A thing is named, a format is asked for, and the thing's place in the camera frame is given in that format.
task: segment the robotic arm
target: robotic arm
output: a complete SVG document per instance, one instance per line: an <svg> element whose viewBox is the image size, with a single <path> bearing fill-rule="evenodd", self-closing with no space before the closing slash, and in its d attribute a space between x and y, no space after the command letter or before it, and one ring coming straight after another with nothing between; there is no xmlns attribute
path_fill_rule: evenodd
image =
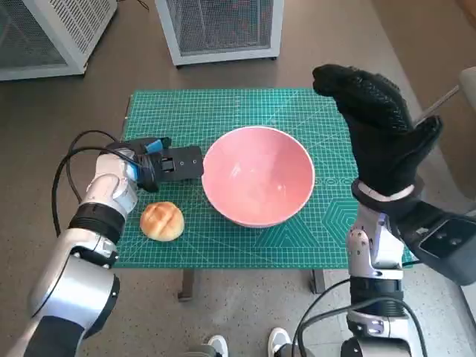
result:
<svg viewBox="0 0 476 357"><path fill-rule="evenodd" d="M333 97L347 122L358 167L352 185L358 215L347 236L352 304L403 301L405 246L455 283L473 283L476 221L419 199L416 168L442 131L440 119L413 127L398 88L380 75L324 65L313 76L315 91ZM354 337L343 343L341 356L415 356L408 324L402 305L392 300L350 310Z"/></svg>
<svg viewBox="0 0 476 357"><path fill-rule="evenodd" d="M160 181L203 174L199 147L170 144L169 138L149 138L108 146L138 166L113 153L99 155L85 198L30 292L31 320L8 357L75 356L81 341L103 328L120 291L110 268L137 188L154 192Z"/></svg>

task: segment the white sneaker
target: white sneaker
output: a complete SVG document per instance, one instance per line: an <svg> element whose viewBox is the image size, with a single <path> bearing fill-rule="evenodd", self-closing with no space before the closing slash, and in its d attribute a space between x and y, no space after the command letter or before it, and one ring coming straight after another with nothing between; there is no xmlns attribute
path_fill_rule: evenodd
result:
<svg viewBox="0 0 476 357"><path fill-rule="evenodd" d="M222 355L222 357L228 357L228 345L226 344L226 340L223 336L213 336L210 338L210 340L208 340L208 344L212 346L220 355Z"/></svg>
<svg viewBox="0 0 476 357"><path fill-rule="evenodd" d="M274 354L284 345L291 344L291 338L285 329L276 327L271 331L268 340L268 357L274 357Z"/></svg>

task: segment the gray floor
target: gray floor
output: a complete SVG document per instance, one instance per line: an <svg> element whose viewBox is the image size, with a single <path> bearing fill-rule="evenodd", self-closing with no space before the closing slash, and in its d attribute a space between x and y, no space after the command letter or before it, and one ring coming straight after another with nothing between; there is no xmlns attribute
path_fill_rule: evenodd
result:
<svg viewBox="0 0 476 357"><path fill-rule="evenodd" d="M28 289L54 244L50 189L58 161L80 130L118 135L127 98L135 89L310 86L316 65L336 62L387 75L401 86L411 112L420 111L368 0L288 0L278 61L180 71L170 61L151 8L147 13L133 0L120 3L84 78L0 85L0 354L22 331ZM82 155L73 166L84 190L94 156ZM471 205L457 191L438 150L420 175L427 182L429 201L458 211ZM65 224L76 207L65 180L59 194ZM264 356L271 328L293 330L313 299L301 271L203 271L196 299L187 305L176 301L179 271L117 273L122 281L119 303L104 331L84 343L86 356L173 356L217 332L227 337L233 356ZM328 284L346 276L345 271L326 272ZM476 354L474 327L456 286L418 267L408 271L405 288L407 301L422 319L431 356ZM346 299L342 288L318 310L340 306ZM335 318L313 327L306 342L318 356L338 356L346 337L344 318Z"/></svg>

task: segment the bun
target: bun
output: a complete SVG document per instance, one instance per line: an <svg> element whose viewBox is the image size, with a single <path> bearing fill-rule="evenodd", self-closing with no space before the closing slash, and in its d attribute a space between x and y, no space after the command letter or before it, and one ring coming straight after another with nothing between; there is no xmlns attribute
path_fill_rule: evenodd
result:
<svg viewBox="0 0 476 357"><path fill-rule="evenodd" d="M172 202L157 202L146 207L141 216L141 230L153 240L177 239L185 227L184 216Z"/></svg>

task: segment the green cutting mat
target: green cutting mat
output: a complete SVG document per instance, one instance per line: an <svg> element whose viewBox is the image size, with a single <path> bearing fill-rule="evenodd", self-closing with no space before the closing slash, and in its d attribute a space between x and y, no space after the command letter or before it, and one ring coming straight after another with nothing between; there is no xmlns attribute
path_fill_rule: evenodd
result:
<svg viewBox="0 0 476 357"><path fill-rule="evenodd" d="M197 144L205 154L222 134L248 125L289 133L309 151L315 189L299 214L267 229L240 227L208 203L200 180L139 192L118 249L116 266L137 268L346 268L345 237L357 202L357 176L347 126L333 100L311 89L138 91L131 99L124 139L170 136L173 146ZM139 228L150 202L171 201L184 213L175 242L147 239Z"/></svg>

